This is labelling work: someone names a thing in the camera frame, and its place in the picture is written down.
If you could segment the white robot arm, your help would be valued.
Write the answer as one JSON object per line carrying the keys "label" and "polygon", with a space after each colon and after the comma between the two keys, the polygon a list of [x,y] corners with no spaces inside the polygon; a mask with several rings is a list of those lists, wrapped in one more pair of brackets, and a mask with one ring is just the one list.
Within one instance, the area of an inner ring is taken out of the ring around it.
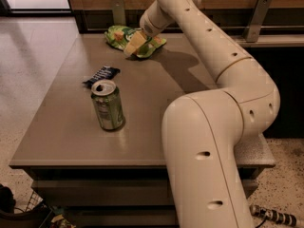
{"label": "white robot arm", "polygon": [[238,142],[275,120],[280,96],[263,67],[197,7],[199,0],[155,0],[130,55],[148,36],[177,23],[216,83],[165,110],[161,137],[180,228],[255,228],[235,160]]}

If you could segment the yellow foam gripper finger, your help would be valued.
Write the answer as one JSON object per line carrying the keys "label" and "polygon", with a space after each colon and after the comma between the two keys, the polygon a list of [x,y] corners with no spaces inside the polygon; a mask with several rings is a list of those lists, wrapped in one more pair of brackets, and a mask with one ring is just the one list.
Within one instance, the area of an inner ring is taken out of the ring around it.
{"label": "yellow foam gripper finger", "polygon": [[126,46],[123,53],[126,56],[136,54],[138,50],[145,44],[146,35],[142,30],[136,30],[133,34],[126,37]]}

